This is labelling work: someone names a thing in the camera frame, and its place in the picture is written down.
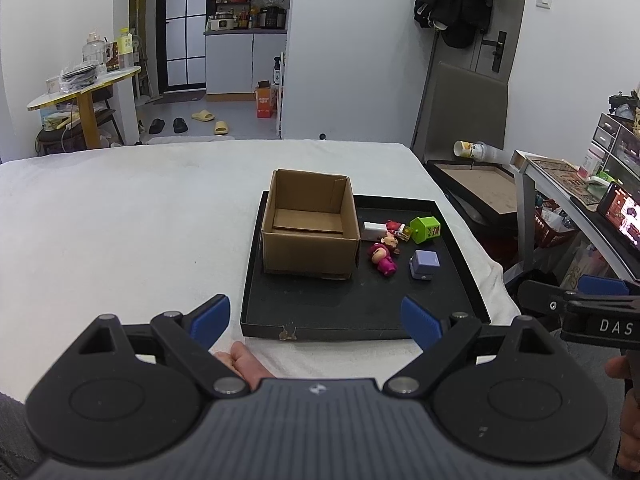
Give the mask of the person's right hand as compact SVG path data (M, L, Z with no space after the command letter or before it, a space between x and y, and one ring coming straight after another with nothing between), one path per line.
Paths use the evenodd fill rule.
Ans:
M605 373L615 379L630 379L631 368L626 356L616 356L605 364ZM620 450L617 454L617 465L623 470L639 471L639 401L636 388L626 393L626 398L620 414Z

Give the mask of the person's left hand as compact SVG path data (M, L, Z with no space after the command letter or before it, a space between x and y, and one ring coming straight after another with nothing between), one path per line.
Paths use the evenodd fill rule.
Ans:
M214 357L243 378L252 390L256 390L263 379L273 378L267 367L241 341L235 341L228 352L215 352Z

